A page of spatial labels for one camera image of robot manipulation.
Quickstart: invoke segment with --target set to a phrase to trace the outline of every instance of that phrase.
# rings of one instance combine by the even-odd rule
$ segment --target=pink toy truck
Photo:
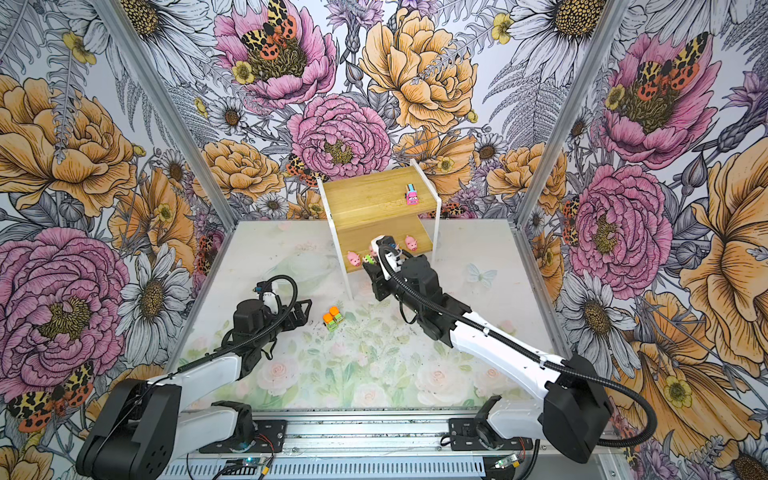
[[[419,197],[416,195],[416,189],[413,188],[413,184],[408,184],[408,191],[406,192],[406,205],[418,205]]]

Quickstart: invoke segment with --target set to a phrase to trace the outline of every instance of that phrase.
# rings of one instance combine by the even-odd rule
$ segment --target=floral tabletop
[[[443,289],[504,331],[552,351],[507,222],[448,220],[441,227],[433,266]],[[278,336],[273,360],[262,358],[248,377],[195,406],[227,399],[257,410],[414,409],[479,407],[495,394],[528,398],[500,372],[405,324],[396,301],[374,299],[362,271],[350,275],[355,299],[349,300],[328,225],[321,221],[241,223],[178,364],[213,351],[232,326],[235,306],[253,297],[258,281],[278,273],[297,281],[300,300],[312,299],[310,321]],[[290,294],[287,285],[278,285],[281,295]],[[330,333],[322,316],[333,305],[345,320]]]

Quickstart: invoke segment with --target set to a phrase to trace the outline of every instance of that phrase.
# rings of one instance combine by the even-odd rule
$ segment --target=wooden shelf
[[[387,218],[376,223],[365,223],[356,227],[350,227],[344,231],[337,231],[337,233],[347,273],[362,270],[362,266],[353,266],[349,263],[346,259],[346,253],[352,251],[362,258],[370,253],[371,240],[379,235],[392,235],[392,238],[400,245],[400,248],[406,248],[406,235],[410,235],[419,243],[416,252],[408,250],[413,255],[432,251],[432,241],[429,239],[426,230],[424,230],[422,221],[416,215]]]
[[[437,201],[429,193],[416,168],[396,168],[323,184],[339,236],[344,230],[356,229],[364,224],[434,212]],[[413,184],[418,192],[418,205],[406,204],[408,184]]]

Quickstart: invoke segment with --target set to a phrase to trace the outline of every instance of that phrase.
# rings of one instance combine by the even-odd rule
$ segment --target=metal base plate
[[[451,432],[451,450],[454,452],[487,450],[475,434],[477,431],[475,419],[449,419],[448,427]],[[533,440],[515,437],[505,440],[501,448],[497,450],[522,450],[524,447],[526,450],[532,450]]]
[[[286,420],[254,420],[254,426],[256,428],[256,439],[251,442],[250,445],[233,445],[233,443],[227,439],[221,442],[214,442],[209,445],[205,445],[200,449],[200,453],[272,453],[274,448],[275,453],[283,451],[283,442],[285,442],[286,426],[288,421]],[[259,438],[258,435],[264,435],[269,442],[265,442]]]

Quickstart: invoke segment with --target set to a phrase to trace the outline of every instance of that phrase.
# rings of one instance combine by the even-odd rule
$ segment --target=pink toy pig
[[[360,255],[355,252],[347,252],[346,259],[352,264],[352,266],[360,266]]]
[[[408,250],[411,250],[412,252],[415,252],[416,249],[419,247],[419,244],[416,242],[416,239],[408,235],[406,237],[406,247],[408,247]]]

